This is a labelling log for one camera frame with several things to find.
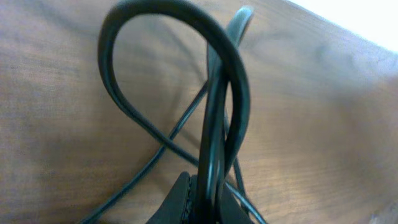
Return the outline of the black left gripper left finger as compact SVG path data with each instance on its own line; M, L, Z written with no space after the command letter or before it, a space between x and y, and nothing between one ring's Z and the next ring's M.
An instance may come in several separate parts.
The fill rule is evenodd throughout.
M190 174L182 172L147 224L181 224L190 192Z

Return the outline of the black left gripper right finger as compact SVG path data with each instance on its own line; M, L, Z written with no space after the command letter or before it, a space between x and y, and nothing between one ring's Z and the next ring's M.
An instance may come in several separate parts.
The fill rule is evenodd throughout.
M222 196L221 196L221 207L220 207L220 218L219 223L221 224L252 224L251 219L241 209L238 202L233 197L233 194L228 189L227 185L224 184Z

